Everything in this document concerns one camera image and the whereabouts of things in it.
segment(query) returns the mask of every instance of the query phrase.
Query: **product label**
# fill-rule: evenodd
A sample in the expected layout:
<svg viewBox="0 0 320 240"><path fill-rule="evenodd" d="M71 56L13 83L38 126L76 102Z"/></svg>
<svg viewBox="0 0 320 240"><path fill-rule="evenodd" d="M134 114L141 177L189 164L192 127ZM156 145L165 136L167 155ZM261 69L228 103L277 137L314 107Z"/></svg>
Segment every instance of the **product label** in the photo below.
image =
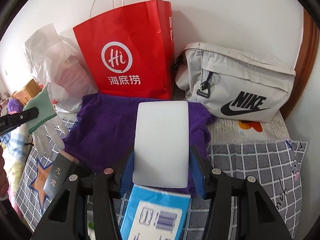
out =
<svg viewBox="0 0 320 240"><path fill-rule="evenodd" d="M129 240L174 240L182 209L140 201L129 234Z"/></svg>

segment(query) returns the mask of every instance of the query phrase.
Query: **blue package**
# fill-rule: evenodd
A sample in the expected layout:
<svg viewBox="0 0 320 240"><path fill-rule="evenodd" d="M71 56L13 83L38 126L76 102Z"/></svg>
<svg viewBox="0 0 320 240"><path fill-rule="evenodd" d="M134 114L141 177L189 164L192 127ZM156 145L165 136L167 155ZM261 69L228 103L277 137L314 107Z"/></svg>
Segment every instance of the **blue package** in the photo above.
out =
<svg viewBox="0 0 320 240"><path fill-rule="evenodd" d="M134 185L121 226L123 240L178 240L190 195Z"/></svg>

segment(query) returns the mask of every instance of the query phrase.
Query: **wooden furniture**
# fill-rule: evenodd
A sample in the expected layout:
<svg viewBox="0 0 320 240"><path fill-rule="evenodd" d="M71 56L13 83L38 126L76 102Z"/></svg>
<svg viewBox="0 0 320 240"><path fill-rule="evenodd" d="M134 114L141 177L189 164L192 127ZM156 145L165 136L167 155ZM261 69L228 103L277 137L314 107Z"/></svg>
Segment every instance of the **wooden furniture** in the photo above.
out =
<svg viewBox="0 0 320 240"><path fill-rule="evenodd" d="M40 91L41 88L39 85L34 79L31 79L22 90L14 92L11 97L17 99L22 106L25 106L28 101L39 94Z"/></svg>
<svg viewBox="0 0 320 240"><path fill-rule="evenodd" d="M289 100L280 108L280 112L284 120L289 116L294 106L297 104L305 86L307 85L318 53L319 36L320 31L316 23L304 9L302 43L299 50L298 60L294 68L296 71L296 78L294 80Z"/></svg>

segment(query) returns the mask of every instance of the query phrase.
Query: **purple plush toy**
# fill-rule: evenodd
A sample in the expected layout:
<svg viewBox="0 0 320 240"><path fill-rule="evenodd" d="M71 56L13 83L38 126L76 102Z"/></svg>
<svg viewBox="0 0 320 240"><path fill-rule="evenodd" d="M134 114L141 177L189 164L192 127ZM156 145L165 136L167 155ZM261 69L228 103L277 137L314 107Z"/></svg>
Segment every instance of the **purple plush toy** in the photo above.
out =
<svg viewBox="0 0 320 240"><path fill-rule="evenodd" d="M20 113L23 111L22 104L15 98L11 99L8 102L8 112L11 113Z"/></svg>

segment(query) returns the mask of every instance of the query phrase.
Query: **blue gripper pad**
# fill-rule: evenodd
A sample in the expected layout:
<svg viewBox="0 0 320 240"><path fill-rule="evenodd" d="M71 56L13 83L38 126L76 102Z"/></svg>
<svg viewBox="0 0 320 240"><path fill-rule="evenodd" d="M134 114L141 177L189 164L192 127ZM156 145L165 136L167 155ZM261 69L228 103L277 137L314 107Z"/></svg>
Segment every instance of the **blue gripper pad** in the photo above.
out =
<svg viewBox="0 0 320 240"><path fill-rule="evenodd" d="M195 153L193 152L191 146L189 147L189 168L191 169L192 178L196 186L197 193L204 198L206 195L204 188L204 175L202 174L198 160L196 159Z"/></svg>
<svg viewBox="0 0 320 240"><path fill-rule="evenodd" d="M132 150L132 152L130 153L127 164L121 176L121 187L119 190L119 194L121 195L121 197L123 197L124 194L129 189L129 186L132 182L133 170L134 170L134 150Z"/></svg>

